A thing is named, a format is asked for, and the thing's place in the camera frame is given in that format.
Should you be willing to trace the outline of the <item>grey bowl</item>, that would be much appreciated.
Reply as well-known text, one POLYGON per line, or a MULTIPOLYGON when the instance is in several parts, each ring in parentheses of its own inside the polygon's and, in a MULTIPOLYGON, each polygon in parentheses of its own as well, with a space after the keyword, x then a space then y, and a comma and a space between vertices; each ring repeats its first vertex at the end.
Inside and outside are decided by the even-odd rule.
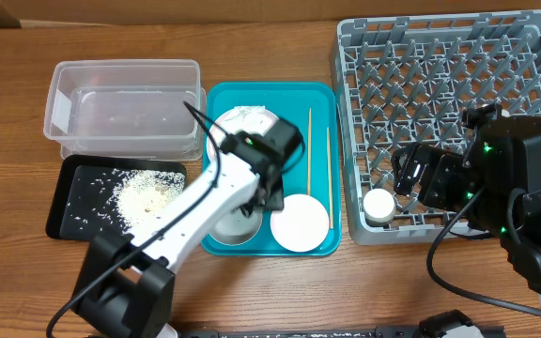
POLYGON ((254 210, 249 216, 245 216, 237 208, 223 216, 209 234, 224 245, 240 245, 257 234, 262 220, 263 213, 259 210, 254 210))

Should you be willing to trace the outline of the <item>white paper cup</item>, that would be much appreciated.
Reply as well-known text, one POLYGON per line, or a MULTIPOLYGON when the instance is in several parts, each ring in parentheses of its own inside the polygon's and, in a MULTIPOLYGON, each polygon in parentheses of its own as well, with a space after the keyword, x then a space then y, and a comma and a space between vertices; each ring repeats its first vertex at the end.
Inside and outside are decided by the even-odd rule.
POLYGON ((384 189, 373 189, 363 197, 363 213, 370 226, 384 226, 390 223, 395 212, 394 197, 384 189))

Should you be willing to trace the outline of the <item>rice pile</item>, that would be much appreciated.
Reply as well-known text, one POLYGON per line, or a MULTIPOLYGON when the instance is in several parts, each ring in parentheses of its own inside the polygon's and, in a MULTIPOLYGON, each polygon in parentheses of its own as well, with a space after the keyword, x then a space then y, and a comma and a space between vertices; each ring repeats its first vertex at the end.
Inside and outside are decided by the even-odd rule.
POLYGON ((150 223, 185 183, 181 172, 80 166, 70 186, 60 235, 89 240, 107 226, 125 233, 150 223))

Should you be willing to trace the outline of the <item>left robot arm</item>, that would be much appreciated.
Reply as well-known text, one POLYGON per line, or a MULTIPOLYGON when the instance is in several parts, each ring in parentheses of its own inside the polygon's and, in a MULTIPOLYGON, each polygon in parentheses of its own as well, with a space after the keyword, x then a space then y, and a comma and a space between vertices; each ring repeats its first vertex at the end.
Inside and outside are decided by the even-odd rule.
POLYGON ((105 337, 176 337, 175 277, 194 247, 232 211, 283 206, 284 165, 305 142, 283 118, 263 135, 227 134, 216 159, 142 235, 103 230, 90 242, 71 300, 105 337))

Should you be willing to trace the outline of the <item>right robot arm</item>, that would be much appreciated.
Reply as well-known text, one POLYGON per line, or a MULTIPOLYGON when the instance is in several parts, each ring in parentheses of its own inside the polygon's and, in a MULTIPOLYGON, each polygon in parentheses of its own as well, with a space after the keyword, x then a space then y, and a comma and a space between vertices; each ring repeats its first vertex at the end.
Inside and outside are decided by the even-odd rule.
POLYGON ((541 117, 505 116, 498 103, 462 112, 474 132, 463 154, 415 142, 394 152, 394 191, 408 195, 421 187, 426 207, 464 218, 477 238, 496 238, 514 271, 540 297, 537 308, 474 293, 446 282, 434 270, 434 255, 455 221, 434 239, 426 258, 431 279, 469 300, 541 317, 541 117))

